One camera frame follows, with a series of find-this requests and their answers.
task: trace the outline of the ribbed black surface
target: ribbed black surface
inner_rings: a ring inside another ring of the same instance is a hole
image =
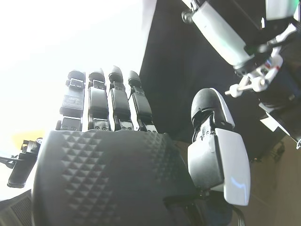
[[[11,207],[16,217],[19,219],[23,226],[32,226],[31,206],[32,202],[30,198],[25,197],[20,202]]]

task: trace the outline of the diamond-patterned grip surface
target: diamond-patterned grip surface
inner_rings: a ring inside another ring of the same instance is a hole
[[[36,226],[171,226],[163,199],[196,195],[167,135],[51,131],[33,188]]]

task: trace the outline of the robotic arm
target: robotic arm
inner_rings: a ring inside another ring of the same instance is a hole
[[[257,27],[234,0],[186,2],[190,10],[183,12],[182,18],[186,23],[194,22],[242,78],[225,94],[238,97],[246,90],[255,91],[259,106],[269,119],[299,143],[301,76],[291,74],[279,55],[280,47],[292,41],[288,35],[301,32],[300,22],[293,18],[298,3],[296,0],[266,0],[264,28]],[[284,32],[288,26],[295,29]]]

